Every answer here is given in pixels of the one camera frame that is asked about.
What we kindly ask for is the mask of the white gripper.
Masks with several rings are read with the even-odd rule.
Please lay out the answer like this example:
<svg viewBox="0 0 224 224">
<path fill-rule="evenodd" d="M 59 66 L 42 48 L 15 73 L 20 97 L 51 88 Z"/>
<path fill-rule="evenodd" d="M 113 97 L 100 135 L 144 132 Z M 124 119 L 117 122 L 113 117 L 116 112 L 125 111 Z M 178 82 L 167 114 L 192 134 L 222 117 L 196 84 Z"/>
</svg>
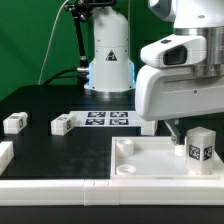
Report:
<svg viewBox="0 0 224 224">
<path fill-rule="evenodd" d="M 195 77 L 190 67 L 145 65 L 137 76 L 135 110 L 146 121 L 168 119 L 173 144 L 183 145 L 176 118 L 224 112 L 224 76 Z"/>
</svg>

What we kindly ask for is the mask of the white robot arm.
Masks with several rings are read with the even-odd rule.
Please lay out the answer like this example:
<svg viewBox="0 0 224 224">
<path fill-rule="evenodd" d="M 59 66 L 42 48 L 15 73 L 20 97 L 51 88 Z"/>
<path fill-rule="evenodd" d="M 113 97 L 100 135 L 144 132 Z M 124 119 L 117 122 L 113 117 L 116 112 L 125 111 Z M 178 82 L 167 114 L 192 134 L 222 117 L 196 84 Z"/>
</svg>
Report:
<svg viewBox="0 0 224 224">
<path fill-rule="evenodd" d="M 174 33 L 141 49 L 137 75 L 128 56 L 128 23 L 111 2 L 97 2 L 93 10 L 88 91 L 107 96 L 134 88 L 135 110 L 145 121 L 224 112 L 224 0 L 148 0 Z"/>
</svg>

